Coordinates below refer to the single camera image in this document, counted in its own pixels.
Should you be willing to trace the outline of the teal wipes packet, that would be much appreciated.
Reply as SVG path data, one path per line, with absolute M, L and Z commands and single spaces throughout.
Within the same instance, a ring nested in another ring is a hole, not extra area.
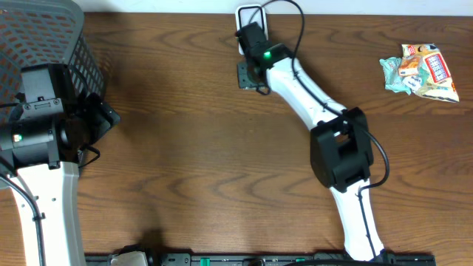
M 401 65 L 401 58 L 391 57 L 380 59 L 379 63 L 384 73 L 384 87 L 394 93 L 405 92 L 410 95 L 411 89 L 402 82 L 402 77 L 398 74 Z

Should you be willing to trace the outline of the orange tissue packet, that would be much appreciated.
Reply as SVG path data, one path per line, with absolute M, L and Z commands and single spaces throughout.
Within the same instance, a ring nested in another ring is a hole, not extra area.
M 405 56 L 401 59 L 401 64 L 398 68 L 398 74 L 401 77 L 418 75 L 422 63 L 422 57 L 419 55 Z

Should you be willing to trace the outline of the teal Kleenex tissue packet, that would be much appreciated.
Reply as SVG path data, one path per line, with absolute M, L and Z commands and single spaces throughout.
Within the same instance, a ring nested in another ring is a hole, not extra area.
M 426 82 L 429 80 L 429 74 L 421 72 L 419 75 L 410 75 L 402 80 L 402 83 L 411 89 L 412 92 L 420 92 L 427 88 Z

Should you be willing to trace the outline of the yellow snack bag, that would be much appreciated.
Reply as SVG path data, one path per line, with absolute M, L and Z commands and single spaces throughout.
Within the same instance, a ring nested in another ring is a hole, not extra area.
M 458 103 L 459 96 L 452 80 L 451 72 L 443 55 L 435 44 L 402 44 L 403 57 L 419 55 L 422 57 L 421 72 L 429 74 L 427 88 L 413 92 L 419 97 Z

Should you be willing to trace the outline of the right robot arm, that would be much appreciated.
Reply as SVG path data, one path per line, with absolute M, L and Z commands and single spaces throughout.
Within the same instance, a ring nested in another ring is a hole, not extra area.
M 373 261 L 384 250 L 370 204 L 372 145 L 367 118 L 328 96 L 303 70 L 296 54 L 272 44 L 255 22 L 241 27 L 236 39 L 248 77 L 278 94 L 310 132 L 310 164 L 331 191 L 344 231 L 344 248 L 356 261 Z

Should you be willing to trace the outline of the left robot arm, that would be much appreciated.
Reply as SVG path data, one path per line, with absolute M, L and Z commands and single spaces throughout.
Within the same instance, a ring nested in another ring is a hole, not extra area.
M 120 122 L 89 91 L 84 75 L 65 64 L 21 70 L 20 117 L 1 126 L 1 182 L 13 192 L 28 265 L 85 265 L 78 218 L 83 151 Z

